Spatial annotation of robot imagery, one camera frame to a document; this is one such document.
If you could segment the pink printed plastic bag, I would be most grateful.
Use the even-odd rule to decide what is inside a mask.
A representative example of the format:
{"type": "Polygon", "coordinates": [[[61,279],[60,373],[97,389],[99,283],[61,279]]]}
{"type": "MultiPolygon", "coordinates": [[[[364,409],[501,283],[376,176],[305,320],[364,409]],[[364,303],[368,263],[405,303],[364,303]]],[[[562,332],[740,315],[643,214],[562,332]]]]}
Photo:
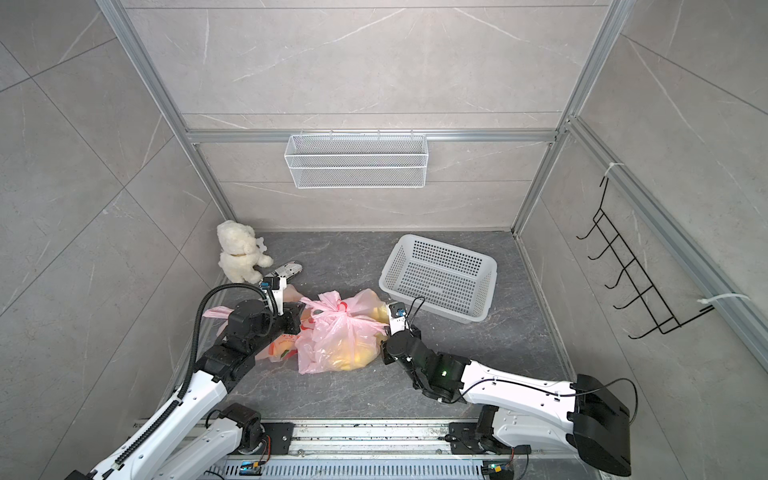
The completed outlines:
{"type": "Polygon", "coordinates": [[[254,360],[259,352],[284,334],[280,326],[280,316],[276,316],[271,311],[267,296],[259,286],[247,283],[217,286],[201,301],[198,316],[214,318],[214,314],[207,313],[208,302],[218,292],[230,289],[250,290],[256,297],[240,302],[227,315],[224,330],[206,355],[213,351],[219,356],[228,355],[238,359],[254,360]]]}

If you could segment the plain pink plastic bag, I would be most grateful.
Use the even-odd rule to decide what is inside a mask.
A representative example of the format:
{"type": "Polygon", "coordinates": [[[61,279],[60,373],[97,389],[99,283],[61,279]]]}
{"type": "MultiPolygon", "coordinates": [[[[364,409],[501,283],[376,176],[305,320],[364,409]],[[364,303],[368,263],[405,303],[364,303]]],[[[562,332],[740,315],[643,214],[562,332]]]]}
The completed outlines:
{"type": "Polygon", "coordinates": [[[389,321],[385,302],[373,290],[348,298],[330,291],[301,302],[310,319],[295,341],[300,374],[352,371],[379,356],[389,321]]]}

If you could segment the white plastic basket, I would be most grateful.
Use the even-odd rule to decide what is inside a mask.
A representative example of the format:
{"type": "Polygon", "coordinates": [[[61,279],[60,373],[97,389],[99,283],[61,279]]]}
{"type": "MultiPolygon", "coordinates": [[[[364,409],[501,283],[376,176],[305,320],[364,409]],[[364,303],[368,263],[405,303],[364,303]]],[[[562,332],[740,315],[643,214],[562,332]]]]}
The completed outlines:
{"type": "Polygon", "coordinates": [[[423,297],[423,309],[443,318],[479,323],[492,305],[497,268],[490,256],[406,234],[389,255],[379,288],[406,304],[423,297]]]}

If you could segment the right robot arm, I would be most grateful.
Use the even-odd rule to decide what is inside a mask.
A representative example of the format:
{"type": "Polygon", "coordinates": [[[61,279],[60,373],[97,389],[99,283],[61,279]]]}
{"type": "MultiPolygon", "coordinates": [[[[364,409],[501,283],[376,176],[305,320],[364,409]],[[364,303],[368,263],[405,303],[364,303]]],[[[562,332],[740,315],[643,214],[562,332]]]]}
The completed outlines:
{"type": "Polygon", "coordinates": [[[580,374],[568,382],[515,375],[435,352],[409,330],[394,333],[382,350],[385,363],[399,363],[424,396],[444,404],[482,406],[474,432],[482,451],[562,447],[602,472],[620,477],[632,473],[634,415],[592,376],[580,374]]]}

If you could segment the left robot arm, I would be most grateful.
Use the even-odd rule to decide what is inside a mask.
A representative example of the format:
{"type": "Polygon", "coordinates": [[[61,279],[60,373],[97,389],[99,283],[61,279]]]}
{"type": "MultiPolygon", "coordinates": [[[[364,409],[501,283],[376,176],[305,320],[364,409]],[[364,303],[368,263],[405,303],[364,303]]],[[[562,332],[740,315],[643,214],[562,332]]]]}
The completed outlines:
{"type": "Polygon", "coordinates": [[[221,338],[205,352],[194,342],[181,386],[113,453],[71,479],[196,479],[226,455],[270,453],[259,412],[233,403],[202,434],[183,441],[254,367],[255,356],[284,333],[300,329],[302,303],[278,307],[264,295],[236,305],[221,338]]]}

